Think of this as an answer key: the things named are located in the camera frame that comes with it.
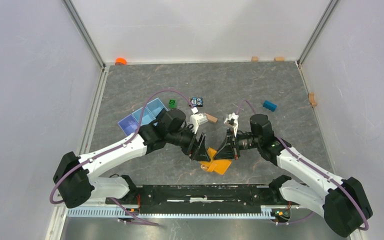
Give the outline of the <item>orange card holder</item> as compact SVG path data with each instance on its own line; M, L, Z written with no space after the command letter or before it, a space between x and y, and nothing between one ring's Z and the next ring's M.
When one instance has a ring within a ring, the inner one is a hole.
M207 153L210 157L210 161L200 161L200 168L209 173L217 173L219 175L224 175L228 168L232 164L231 159L214 159L214 156L217 153L217 150L209 147Z

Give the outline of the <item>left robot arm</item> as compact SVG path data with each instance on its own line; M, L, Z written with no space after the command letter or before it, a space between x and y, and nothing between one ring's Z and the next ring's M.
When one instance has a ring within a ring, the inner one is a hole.
M197 138L200 124L207 121L204 113L186 114L173 108L162 109L156 119L138 128L123 140L102 149L77 156L64 154L53 176L54 188L49 201L65 204L68 209L81 206L90 199L115 198L125 204L137 198L135 185L128 176L102 177L102 174L135 158L174 145L192 161L210 162L204 133Z

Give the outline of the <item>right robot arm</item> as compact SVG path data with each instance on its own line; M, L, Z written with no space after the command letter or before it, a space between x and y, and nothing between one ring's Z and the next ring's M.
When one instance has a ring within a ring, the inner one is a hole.
M337 235L346 238L354 231L367 231L373 216L362 183L354 178L340 177L309 160L289 142L275 136L267 115L250 117L250 132L238 129L238 114L224 120L229 129L214 159L234 159L241 151L256 149L273 165L291 173L301 182L282 175L270 183L269 199L275 204L297 203L323 217Z

